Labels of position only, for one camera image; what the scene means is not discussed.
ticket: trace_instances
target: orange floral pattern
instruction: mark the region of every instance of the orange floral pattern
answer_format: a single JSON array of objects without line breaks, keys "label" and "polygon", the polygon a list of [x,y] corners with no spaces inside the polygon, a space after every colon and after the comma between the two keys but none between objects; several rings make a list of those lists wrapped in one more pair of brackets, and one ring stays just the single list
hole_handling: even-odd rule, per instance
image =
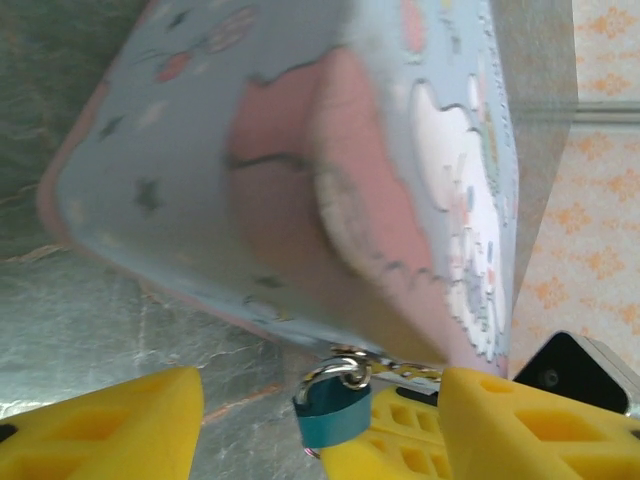
[{"label": "orange floral pattern", "polygon": [[547,216],[549,219],[562,225],[568,234],[577,233],[591,223],[591,217],[578,202],[575,202],[568,208],[548,210]]},{"label": "orange floral pattern", "polygon": [[640,98],[640,4],[575,0],[573,10],[580,99]]},{"label": "orange floral pattern", "polygon": [[638,139],[570,133],[516,302],[512,374],[558,330],[596,338],[640,371]]},{"label": "orange floral pattern", "polygon": [[575,140],[569,139],[567,148],[575,148],[583,153],[587,160],[593,161],[601,158],[613,148],[608,135],[602,132],[594,132]]}]

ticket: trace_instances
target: padlock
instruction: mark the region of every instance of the padlock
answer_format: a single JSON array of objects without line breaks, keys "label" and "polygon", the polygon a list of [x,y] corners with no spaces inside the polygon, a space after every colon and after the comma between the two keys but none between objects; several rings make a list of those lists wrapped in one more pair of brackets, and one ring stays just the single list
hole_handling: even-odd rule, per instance
[{"label": "padlock", "polygon": [[371,366],[352,358],[328,360],[309,373],[293,398],[308,454],[347,442],[371,423]]}]

